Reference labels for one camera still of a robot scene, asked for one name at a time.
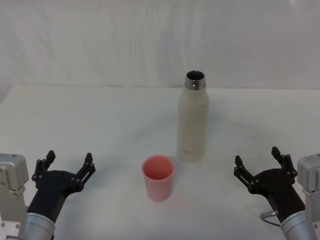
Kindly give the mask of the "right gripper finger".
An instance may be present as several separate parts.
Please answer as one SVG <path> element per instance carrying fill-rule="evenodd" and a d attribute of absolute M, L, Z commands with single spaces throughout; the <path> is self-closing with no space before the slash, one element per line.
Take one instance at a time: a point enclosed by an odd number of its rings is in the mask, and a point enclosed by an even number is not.
<path fill-rule="evenodd" d="M 290 175 L 291 177 L 297 176 L 297 171 L 294 169 L 290 154 L 281 154 L 280 150 L 276 146 L 272 147 L 271 154 L 278 161 L 281 168 L 287 175 Z"/>
<path fill-rule="evenodd" d="M 235 156 L 235 167 L 233 174 L 245 185 L 249 193 L 258 193 L 257 178 L 245 168 L 239 155 Z"/>

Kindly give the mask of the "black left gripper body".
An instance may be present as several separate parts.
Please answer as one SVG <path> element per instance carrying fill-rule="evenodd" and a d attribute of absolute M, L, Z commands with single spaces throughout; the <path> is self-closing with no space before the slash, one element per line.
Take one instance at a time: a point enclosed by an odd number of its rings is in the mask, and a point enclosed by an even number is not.
<path fill-rule="evenodd" d="M 31 179 L 35 182 L 37 192 L 27 212 L 42 215 L 51 221 L 58 219 L 67 197 L 84 188 L 74 173 L 62 170 L 34 173 Z"/>

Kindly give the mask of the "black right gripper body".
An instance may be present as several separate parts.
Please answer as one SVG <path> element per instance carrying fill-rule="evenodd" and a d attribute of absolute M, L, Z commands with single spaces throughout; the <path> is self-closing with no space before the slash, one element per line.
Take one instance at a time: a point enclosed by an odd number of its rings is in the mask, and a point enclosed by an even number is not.
<path fill-rule="evenodd" d="M 305 210 L 305 204 L 293 187 L 297 171 L 273 168 L 253 176 L 249 174 L 248 191 L 265 197 L 277 218 L 283 222 L 289 216 Z"/>

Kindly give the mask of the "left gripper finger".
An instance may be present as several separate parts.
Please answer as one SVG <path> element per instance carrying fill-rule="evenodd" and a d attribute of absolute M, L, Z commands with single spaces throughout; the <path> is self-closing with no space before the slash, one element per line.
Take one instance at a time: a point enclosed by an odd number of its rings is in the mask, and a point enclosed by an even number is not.
<path fill-rule="evenodd" d="M 42 178 L 44 173 L 48 171 L 48 168 L 53 163 L 55 158 L 55 152 L 53 150 L 50 150 L 44 159 L 38 159 L 36 161 L 35 171 L 31 179 L 33 181 L 38 181 L 40 178 Z"/>
<path fill-rule="evenodd" d="M 71 183 L 73 187 L 84 187 L 89 178 L 96 171 L 95 164 L 93 163 L 93 157 L 90 152 L 86 154 L 84 163 L 80 170 L 73 176 Z"/>

